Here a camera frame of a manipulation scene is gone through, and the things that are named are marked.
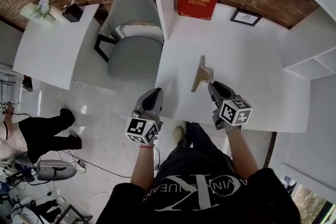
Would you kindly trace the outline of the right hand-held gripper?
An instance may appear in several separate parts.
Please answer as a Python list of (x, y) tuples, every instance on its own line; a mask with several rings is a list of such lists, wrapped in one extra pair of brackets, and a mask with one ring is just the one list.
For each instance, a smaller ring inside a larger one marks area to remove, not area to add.
[(216, 110), (213, 111), (213, 122), (217, 130), (241, 127), (248, 122), (253, 108), (233, 89), (214, 81), (209, 83), (208, 91), (216, 106)]

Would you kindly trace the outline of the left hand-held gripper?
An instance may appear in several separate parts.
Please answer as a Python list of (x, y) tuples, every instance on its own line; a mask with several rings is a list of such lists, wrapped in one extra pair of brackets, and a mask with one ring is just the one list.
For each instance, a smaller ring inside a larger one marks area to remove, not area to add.
[(144, 146), (153, 145), (163, 125), (160, 119), (163, 97), (161, 88), (152, 89), (139, 97), (124, 130), (130, 141)]

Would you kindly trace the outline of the person's right hand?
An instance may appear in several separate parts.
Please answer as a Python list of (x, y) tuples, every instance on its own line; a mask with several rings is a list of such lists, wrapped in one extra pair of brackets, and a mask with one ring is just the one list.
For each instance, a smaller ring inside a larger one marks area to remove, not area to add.
[(215, 127), (217, 130), (222, 130), (224, 129), (226, 134), (229, 134), (230, 132), (232, 132), (233, 130), (242, 130), (242, 127), (240, 125), (238, 126), (232, 126), (229, 123), (225, 122), (223, 119), (218, 118), (217, 120), (215, 120)]

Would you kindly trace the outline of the person's left hand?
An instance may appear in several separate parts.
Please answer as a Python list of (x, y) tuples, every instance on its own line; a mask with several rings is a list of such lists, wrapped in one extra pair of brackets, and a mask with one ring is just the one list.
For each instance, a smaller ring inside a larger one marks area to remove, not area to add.
[(143, 135), (144, 143), (140, 144), (140, 147), (150, 148), (154, 146), (154, 142), (158, 139), (162, 124), (162, 122), (159, 122), (159, 124), (152, 123), (149, 125)]

